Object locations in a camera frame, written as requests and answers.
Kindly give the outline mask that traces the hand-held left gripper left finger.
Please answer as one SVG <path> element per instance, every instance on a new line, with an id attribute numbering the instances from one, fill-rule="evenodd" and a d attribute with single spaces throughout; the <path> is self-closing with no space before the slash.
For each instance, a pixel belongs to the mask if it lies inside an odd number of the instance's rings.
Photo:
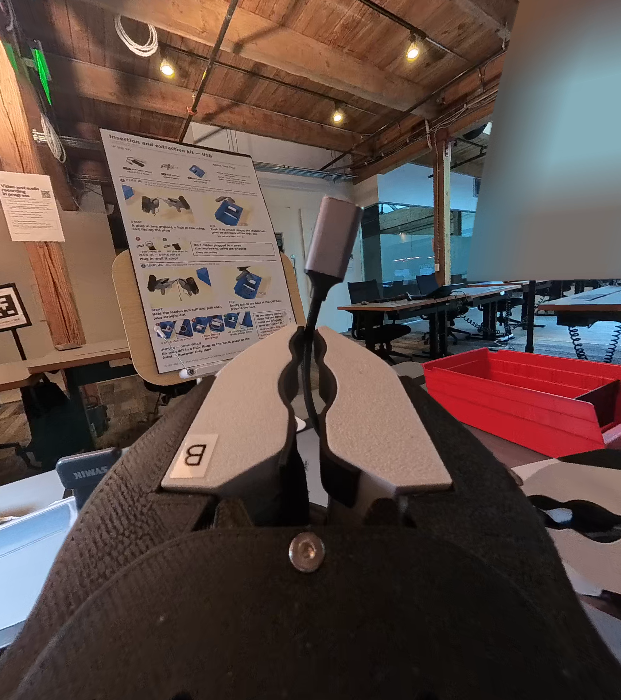
<path id="1" fill-rule="evenodd" d="M 240 499 L 263 526 L 303 526 L 310 504 L 291 406 L 304 329 L 285 326 L 229 361 L 161 481 L 172 492 Z"/>

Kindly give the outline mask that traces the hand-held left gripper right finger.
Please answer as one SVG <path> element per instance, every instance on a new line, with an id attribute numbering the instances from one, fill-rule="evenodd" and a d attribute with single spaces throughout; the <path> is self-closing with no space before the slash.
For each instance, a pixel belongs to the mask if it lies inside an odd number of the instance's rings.
<path id="1" fill-rule="evenodd" d="M 327 327 L 315 332 L 321 480 L 335 510 L 450 490 L 453 480 L 393 368 Z"/>

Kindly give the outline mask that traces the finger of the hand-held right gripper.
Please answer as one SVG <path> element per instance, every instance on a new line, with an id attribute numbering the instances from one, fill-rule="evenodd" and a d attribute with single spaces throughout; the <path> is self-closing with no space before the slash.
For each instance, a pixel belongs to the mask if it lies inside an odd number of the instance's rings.
<path id="1" fill-rule="evenodd" d="M 621 528 L 621 456 L 566 456 L 513 468 L 547 526 L 581 533 Z"/>
<path id="2" fill-rule="evenodd" d="M 576 582 L 621 595 L 621 523 L 594 522 L 563 509 L 537 510 L 557 553 Z"/>

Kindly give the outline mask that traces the red plastic bin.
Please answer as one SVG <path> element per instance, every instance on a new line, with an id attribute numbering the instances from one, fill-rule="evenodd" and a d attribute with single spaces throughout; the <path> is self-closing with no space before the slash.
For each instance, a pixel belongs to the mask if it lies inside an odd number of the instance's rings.
<path id="1" fill-rule="evenodd" d="M 475 349 L 422 368 L 463 424 L 552 458 L 621 450 L 621 365 Z"/>

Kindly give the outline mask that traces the black office chair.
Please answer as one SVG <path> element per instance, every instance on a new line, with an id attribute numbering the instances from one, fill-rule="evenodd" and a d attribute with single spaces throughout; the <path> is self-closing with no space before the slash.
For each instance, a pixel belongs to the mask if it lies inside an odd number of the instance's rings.
<path id="1" fill-rule="evenodd" d="M 436 280 L 436 274 L 434 273 L 429 275 L 417 275 L 416 282 L 420 293 L 419 296 L 422 298 L 443 299 L 451 296 L 454 292 L 459 293 L 464 289 L 463 283 L 439 285 Z M 447 311 L 447 321 L 449 325 L 447 335 L 454 338 L 455 344 L 457 343 L 457 333 L 462 334 L 466 339 L 472 336 L 469 331 L 455 327 L 455 319 L 463 316 L 468 310 L 468 304 L 452 302 L 450 310 Z"/>
<path id="2" fill-rule="evenodd" d="M 352 305 L 380 302 L 376 280 L 349 282 L 348 293 Z M 393 341 L 410 334 L 410 326 L 395 321 L 385 323 L 385 313 L 382 311 L 351 311 L 351 314 L 351 337 L 364 342 L 367 350 L 391 365 L 397 363 L 394 358 L 412 360 L 412 355 L 399 353 L 392 347 Z"/>

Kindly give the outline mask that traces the dark grey box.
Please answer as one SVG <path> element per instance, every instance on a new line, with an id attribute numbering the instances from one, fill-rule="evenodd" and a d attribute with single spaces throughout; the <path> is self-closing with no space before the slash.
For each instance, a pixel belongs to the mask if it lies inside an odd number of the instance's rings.
<path id="1" fill-rule="evenodd" d="M 119 448 L 109 448 L 65 456 L 57 461 L 55 471 L 65 490 L 74 497 L 78 511 L 123 452 Z"/>

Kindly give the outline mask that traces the wooden top desk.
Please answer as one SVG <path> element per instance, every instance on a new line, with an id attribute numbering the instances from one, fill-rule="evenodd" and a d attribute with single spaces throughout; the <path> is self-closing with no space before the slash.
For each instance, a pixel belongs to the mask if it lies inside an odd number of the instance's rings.
<path id="1" fill-rule="evenodd" d="M 35 385 L 46 373 L 61 371 L 71 404 L 77 411 L 76 432 L 87 451 L 96 448 L 81 387 L 136 374 L 124 339 L 87 344 L 76 349 L 54 349 L 40 358 L 0 364 L 0 393 Z"/>

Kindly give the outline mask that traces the printed instruction sheet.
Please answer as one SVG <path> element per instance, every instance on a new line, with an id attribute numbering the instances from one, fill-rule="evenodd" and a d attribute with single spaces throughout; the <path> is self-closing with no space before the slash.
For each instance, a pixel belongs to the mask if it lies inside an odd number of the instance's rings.
<path id="1" fill-rule="evenodd" d="M 250 156 L 100 129 L 157 372 L 212 369 L 296 319 Z"/>

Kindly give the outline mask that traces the black square marker sign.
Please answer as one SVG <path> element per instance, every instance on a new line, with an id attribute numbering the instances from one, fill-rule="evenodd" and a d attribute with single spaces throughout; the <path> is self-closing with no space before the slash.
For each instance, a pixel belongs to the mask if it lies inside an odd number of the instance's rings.
<path id="1" fill-rule="evenodd" d="M 26 361 L 27 357 L 18 330 L 31 326 L 32 321 L 16 284 L 0 285 L 0 333 L 11 333 L 22 361 Z"/>

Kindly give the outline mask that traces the pale blue bin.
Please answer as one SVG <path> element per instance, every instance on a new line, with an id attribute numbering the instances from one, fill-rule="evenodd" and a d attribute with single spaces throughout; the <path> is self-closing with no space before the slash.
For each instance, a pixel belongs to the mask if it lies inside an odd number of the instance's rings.
<path id="1" fill-rule="evenodd" d="M 0 651 L 22 630 L 77 515 L 70 497 L 0 525 Z"/>

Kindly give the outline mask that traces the white paper notice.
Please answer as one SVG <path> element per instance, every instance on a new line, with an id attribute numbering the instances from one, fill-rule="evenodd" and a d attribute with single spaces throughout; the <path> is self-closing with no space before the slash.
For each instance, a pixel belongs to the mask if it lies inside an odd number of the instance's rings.
<path id="1" fill-rule="evenodd" d="M 12 241 L 65 241 L 49 176 L 0 171 L 0 204 Z"/>

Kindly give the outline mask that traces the thick wooden pillar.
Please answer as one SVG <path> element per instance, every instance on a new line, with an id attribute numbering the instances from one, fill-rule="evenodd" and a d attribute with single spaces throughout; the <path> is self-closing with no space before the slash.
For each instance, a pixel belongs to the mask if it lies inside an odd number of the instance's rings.
<path id="1" fill-rule="evenodd" d="M 54 189 L 32 136 L 26 96 L 23 81 L 0 39 L 1 171 L 17 173 L 18 184 L 41 184 L 42 189 Z M 13 223 L 8 223 L 8 227 L 26 248 L 54 347 L 73 349 L 84 345 L 86 339 L 64 257 L 64 238 L 57 238 L 61 231 L 58 206 L 53 203 L 48 209 L 53 212 L 32 217 L 32 223 L 50 223 L 48 230 L 29 232 L 25 227 L 20 232 Z"/>

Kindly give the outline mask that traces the green exit sign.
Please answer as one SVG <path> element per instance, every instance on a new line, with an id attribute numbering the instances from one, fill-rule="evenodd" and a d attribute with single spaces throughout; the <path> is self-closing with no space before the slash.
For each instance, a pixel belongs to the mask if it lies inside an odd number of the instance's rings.
<path id="1" fill-rule="evenodd" d="M 20 73 L 19 64 L 27 69 L 28 78 L 40 95 L 41 105 L 46 110 L 53 109 L 50 82 L 51 73 L 48 67 L 42 42 L 38 39 L 29 39 L 27 43 L 28 53 L 18 53 L 8 41 L 3 42 L 9 62 L 15 73 Z"/>

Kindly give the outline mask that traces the slim wooden post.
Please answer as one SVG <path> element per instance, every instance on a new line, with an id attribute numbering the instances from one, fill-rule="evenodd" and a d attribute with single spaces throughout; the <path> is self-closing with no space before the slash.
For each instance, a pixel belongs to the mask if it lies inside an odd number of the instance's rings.
<path id="1" fill-rule="evenodd" d="M 434 269 L 436 280 L 444 286 L 451 283 L 451 153 L 452 143 L 446 128 L 436 132 L 433 167 L 434 189 Z"/>

